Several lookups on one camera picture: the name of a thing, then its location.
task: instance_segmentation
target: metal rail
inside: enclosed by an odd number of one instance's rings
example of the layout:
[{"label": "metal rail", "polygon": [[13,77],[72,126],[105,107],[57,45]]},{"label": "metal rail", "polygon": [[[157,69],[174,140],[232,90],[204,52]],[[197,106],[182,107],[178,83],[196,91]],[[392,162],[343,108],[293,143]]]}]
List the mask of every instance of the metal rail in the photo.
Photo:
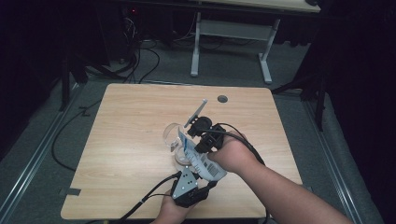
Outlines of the metal rail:
[{"label": "metal rail", "polygon": [[338,168],[338,165],[334,159],[334,156],[332,155],[332,151],[330,150],[330,146],[327,143],[327,140],[323,132],[321,132],[318,129],[318,126],[315,122],[315,111],[309,102],[303,102],[303,106],[308,114],[312,126],[315,129],[318,140],[321,144],[321,148],[323,149],[326,166],[329,169],[332,182],[334,183],[335,189],[338,193],[338,196],[340,197],[341,203],[344,206],[346,216],[349,217],[355,224],[362,224],[363,222],[361,220],[361,215],[359,214],[358,209],[353,201],[349,187],[347,186],[347,183],[343,178],[340,169]]},{"label": "metal rail", "polygon": [[38,145],[35,153],[33,154],[32,158],[29,160],[23,171],[21,172],[20,176],[14,187],[12,188],[11,192],[8,194],[6,200],[3,202],[2,206],[0,207],[0,223],[8,223],[9,219],[12,216],[13,211],[18,205],[18,202],[21,200],[24,192],[28,188],[29,184],[32,182],[35,173],[37,172],[38,168],[41,165],[41,162],[46,157],[50,143],[53,141],[53,137],[59,130],[64,117],[66,116],[69,108],[71,105],[76,101],[79,94],[81,93],[83,86],[79,86],[75,84],[72,89],[72,98],[70,103],[64,109],[64,111],[60,111],[54,121],[49,126],[49,129],[44,134],[43,139],[41,140],[40,144]]}]

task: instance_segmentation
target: person's arm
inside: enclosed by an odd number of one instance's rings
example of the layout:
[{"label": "person's arm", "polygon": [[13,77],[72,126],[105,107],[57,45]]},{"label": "person's arm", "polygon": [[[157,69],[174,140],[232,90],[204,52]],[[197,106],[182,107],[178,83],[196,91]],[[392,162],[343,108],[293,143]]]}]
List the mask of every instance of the person's arm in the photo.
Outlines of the person's arm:
[{"label": "person's arm", "polygon": [[151,224],[180,224],[194,206],[180,207],[175,204],[171,196],[163,196],[160,213]]},{"label": "person's arm", "polygon": [[352,223],[315,194],[260,164],[232,137],[226,136],[222,149],[208,158],[239,175],[278,223]]}]

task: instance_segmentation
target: person's hand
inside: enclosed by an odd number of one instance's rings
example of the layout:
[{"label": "person's hand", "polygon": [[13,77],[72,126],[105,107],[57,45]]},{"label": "person's hand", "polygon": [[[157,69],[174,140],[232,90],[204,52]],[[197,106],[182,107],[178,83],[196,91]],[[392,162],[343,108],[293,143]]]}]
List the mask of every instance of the person's hand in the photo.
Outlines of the person's hand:
[{"label": "person's hand", "polygon": [[[241,136],[235,131],[230,133]],[[224,135],[222,148],[218,151],[208,153],[207,157],[217,162],[224,170],[238,175],[248,165],[258,162],[253,153],[243,143],[228,135]]]},{"label": "person's hand", "polygon": [[192,205],[188,208],[177,206],[175,201],[170,196],[163,196],[163,202],[161,204],[160,214],[157,218],[151,222],[152,224],[180,224],[184,221],[187,214],[195,206]]}]

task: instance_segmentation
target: forearm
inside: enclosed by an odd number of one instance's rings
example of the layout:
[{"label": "forearm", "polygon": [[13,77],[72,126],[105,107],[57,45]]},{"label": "forearm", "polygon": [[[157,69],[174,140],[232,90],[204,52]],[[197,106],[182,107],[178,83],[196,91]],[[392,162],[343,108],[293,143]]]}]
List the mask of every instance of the forearm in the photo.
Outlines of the forearm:
[{"label": "forearm", "polygon": [[169,193],[170,190],[165,193],[168,196],[163,196],[160,213],[151,224],[180,224],[195,206],[195,204],[188,208],[177,206]]},{"label": "forearm", "polygon": [[313,193],[259,163],[239,175],[278,223],[352,223]]}]

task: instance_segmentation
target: wooden table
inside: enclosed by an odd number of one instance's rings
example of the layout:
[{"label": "wooden table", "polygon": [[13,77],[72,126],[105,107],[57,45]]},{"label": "wooden table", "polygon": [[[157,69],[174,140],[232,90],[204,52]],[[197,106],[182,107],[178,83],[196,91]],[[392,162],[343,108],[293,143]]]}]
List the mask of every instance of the wooden table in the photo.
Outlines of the wooden table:
[{"label": "wooden table", "polygon": [[[220,103],[220,95],[227,96],[228,102]],[[204,98],[208,103],[200,116],[232,124],[247,136],[268,167],[302,184],[268,89],[110,84],[70,187],[80,193],[66,196],[62,217],[122,217],[174,174],[174,154],[164,144],[163,131],[173,122],[184,125]],[[166,192],[172,182],[156,192]],[[130,218],[155,218],[161,199],[148,199]],[[265,210],[245,182],[228,173],[189,215],[220,217],[265,217]]]}]

